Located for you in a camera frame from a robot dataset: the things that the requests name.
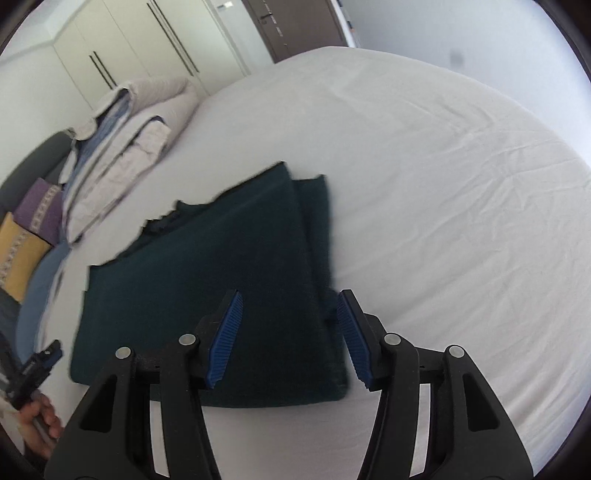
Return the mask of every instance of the human hand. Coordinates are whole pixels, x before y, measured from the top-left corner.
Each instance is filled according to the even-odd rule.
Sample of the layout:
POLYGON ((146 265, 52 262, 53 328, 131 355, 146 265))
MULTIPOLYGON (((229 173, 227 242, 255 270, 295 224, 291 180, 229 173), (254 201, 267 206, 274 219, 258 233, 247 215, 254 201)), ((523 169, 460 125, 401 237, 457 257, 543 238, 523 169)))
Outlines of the human hand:
POLYGON ((51 456, 53 447, 43 441, 43 438, 33 425, 33 419, 39 414, 49 427, 49 436, 57 440, 63 432, 63 427, 61 426, 61 420, 56 415, 55 408, 45 395, 41 395, 39 400, 32 401, 21 408, 17 414, 18 429, 27 446, 34 453, 47 460, 51 456))

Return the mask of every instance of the black device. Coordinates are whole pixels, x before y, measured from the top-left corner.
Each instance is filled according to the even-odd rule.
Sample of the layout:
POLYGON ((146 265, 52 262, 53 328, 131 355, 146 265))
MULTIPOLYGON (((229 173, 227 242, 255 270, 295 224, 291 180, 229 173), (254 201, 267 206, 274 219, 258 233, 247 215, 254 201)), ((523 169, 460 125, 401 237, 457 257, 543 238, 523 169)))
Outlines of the black device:
MULTIPOLYGON (((351 291, 339 295, 337 312, 359 378, 382 390, 358 480, 409 478, 421 383, 431 384, 430 435, 425 471, 414 479, 533 478, 509 417, 463 348, 415 348, 364 314, 351 291)), ((152 458, 151 384, 161 388, 170 478, 220 480, 196 390, 213 388, 223 375, 241 314, 242 300, 231 291, 193 333, 162 350, 119 349, 70 419, 46 480, 164 480, 152 458)))
MULTIPOLYGON (((10 350, 0 351, 0 391, 10 405, 20 410, 30 401, 38 399, 41 395, 39 387, 62 356, 61 343, 58 340, 54 340, 41 352, 32 354, 21 367, 10 350)), ((55 440, 49 435, 49 429, 41 415, 33 419, 33 425, 48 445, 55 446, 55 440)))

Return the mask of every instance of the bed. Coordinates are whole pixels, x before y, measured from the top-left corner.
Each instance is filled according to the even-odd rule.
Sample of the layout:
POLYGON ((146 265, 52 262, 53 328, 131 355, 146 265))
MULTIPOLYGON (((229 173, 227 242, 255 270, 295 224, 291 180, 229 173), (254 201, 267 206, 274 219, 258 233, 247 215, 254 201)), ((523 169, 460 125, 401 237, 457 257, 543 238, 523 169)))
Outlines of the bed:
MULTIPOLYGON (((361 49, 302 54, 206 100, 166 158, 72 251, 38 334, 39 345, 57 338, 66 353, 43 385, 59 415, 67 420, 86 389, 68 368, 88 266, 123 251, 175 200, 208 202, 277 161, 294 178, 327 176, 335 289, 351 288, 417 346, 464 346, 540 471, 591 395, 588 167, 500 93, 361 49)), ((356 478, 378 398, 354 380, 338 402, 205 408, 222 477, 356 478)), ((152 411, 157 431, 157 403, 152 411)), ((165 471, 161 438, 154 452, 165 471)))

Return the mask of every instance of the door handle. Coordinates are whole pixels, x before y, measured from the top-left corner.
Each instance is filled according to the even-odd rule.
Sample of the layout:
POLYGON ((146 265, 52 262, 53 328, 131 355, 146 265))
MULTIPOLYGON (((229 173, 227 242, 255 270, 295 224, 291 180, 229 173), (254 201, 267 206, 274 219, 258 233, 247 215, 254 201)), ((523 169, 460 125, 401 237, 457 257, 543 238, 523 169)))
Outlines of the door handle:
POLYGON ((166 38, 168 39, 168 41, 170 42, 170 44, 173 46, 174 51, 177 53, 178 57, 181 59, 181 61, 183 62, 184 67, 187 69, 189 75, 191 77, 194 77, 195 75, 193 74, 193 72, 191 72, 191 69, 189 68, 189 65, 187 65, 187 62, 185 61, 185 59, 183 58, 183 56, 181 55, 181 53, 179 52, 177 46, 175 45, 175 43, 173 42, 173 39, 170 38, 170 35, 168 33, 168 31, 164 28, 164 25, 162 25, 162 22, 160 21, 160 19, 158 18, 158 15, 156 15, 156 12, 154 11, 154 9, 152 8, 152 5, 150 5, 149 3, 146 3, 146 5, 148 6, 148 8, 150 9, 150 12, 152 12, 152 15, 154 16, 154 18, 156 19, 156 22, 158 22, 158 25, 160 25, 160 28, 162 29, 162 31, 164 32, 164 35, 166 35, 166 38))
POLYGON ((107 84, 107 87, 109 87, 112 90, 113 86, 109 83, 109 80, 107 80, 107 77, 105 77, 105 74, 103 73, 103 71, 96 64, 94 57, 92 55, 88 55, 88 58, 90 58, 90 60, 92 61, 92 64, 95 66, 96 70, 100 73, 100 76, 103 77, 103 80, 107 84))
POLYGON ((93 51, 92 53, 95 54, 96 59, 99 61, 100 66, 103 67, 103 70, 105 71, 105 73, 107 74, 107 77, 109 77, 109 79, 111 80, 111 83, 113 84, 113 88, 115 88, 117 86, 117 82, 115 81, 115 79, 113 78, 113 76, 109 73, 109 70, 107 70, 107 67, 105 67, 105 64, 103 63, 103 61, 100 59, 99 54, 95 51, 93 51))
POLYGON ((183 49, 184 54, 187 56, 187 58, 189 59, 189 61, 191 62, 191 65, 193 66, 193 68, 195 69, 195 71, 197 73, 199 73, 199 69, 197 68, 197 65, 195 65, 195 62, 193 61, 193 59, 191 58, 191 55, 189 55, 189 52, 187 51, 187 49, 184 47, 183 42, 181 42, 181 39, 178 37, 177 33, 174 31, 173 26, 170 24, 170 22, 168 21, 168 18, 166 18, 166 15, 164 15, 164 12, 162 11, 162 9, 160 8, 160 5, 158 5, 158 2, 156 0, 152 0, 152 2, 154 3, 154 6, 158 9, 158 12, 160 13, 160 15, 162 15, 162 18, 164 18, 164 21, 166 22, 166 25, 168 26, 168 28, 170 29, 170 31, 173 33, 174 38, 177 39, 178 44, 180 45, 180 47, 183 49))

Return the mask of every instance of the brown door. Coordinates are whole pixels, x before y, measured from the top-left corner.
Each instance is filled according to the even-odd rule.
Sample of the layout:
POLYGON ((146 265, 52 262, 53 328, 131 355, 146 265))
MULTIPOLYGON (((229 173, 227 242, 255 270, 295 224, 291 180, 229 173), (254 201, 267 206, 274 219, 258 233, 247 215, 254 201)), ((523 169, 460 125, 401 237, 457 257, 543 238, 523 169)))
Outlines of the brown door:
POLYGON ((273 60, 315 48, 346 47, 330 0, 244 0, 273 60))

